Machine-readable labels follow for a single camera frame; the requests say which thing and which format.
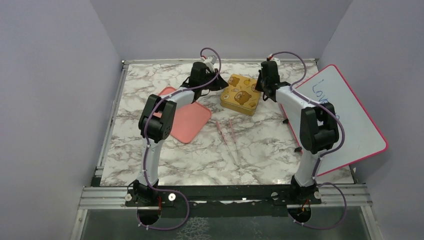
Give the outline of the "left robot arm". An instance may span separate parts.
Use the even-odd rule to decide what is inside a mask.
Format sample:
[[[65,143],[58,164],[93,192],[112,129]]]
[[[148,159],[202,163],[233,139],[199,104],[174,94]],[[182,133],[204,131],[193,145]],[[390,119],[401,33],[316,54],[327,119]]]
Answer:
[[[143,140],[142,165],[132,183],[132,197],[144,205],[155,203],[160,190],[158,167],[164,141],[171,134],[176,111],[196,102],[203,91],[219,91],[228,86],[212,63],[194,62],[186,80],[165,95],[151,94],[146,101],[138,128]]]

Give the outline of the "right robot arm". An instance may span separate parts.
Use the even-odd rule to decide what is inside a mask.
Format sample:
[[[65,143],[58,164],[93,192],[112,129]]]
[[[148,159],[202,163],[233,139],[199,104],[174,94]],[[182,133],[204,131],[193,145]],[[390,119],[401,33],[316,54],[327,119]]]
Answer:
[[[299,93],[293,83],[280,80],[277,63],[270,57],[260,64],[256,91],[263,94],[263,100],[272,100],[281,104],[291,123],[299,121],[298,140],[302,156],[298,170],[293,175],[288,190],[289,199],[300,204],[313,195],[319,184],[317,172],[324,156],[337,151],[345,141],[345,131],[336,117],[335,106],[321,103]]]

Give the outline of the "silver tin lid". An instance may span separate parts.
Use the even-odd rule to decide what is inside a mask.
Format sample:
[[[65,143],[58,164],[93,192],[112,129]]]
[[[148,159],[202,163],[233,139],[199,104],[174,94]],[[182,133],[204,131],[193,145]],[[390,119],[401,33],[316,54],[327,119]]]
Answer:
[[[244,105],[248,101],[261,98],[261,92],[255,90],[257,80],[254,78],[232,74],[227,83],[229,86],[223,90],[220,101],[232,101]]]

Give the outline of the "pink plastic tray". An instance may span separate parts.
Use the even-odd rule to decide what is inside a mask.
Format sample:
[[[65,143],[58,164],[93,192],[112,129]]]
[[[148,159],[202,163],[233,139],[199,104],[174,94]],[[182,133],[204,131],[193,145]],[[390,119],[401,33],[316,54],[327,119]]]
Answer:
[[[181,143],[190,143],[202,130],[212,116],[212,112],[194,100],[195,92],[185,87],[166,87],[160,97],[170,96],[167,100],[176,103],[176,111],[170,129],[165,132]]]

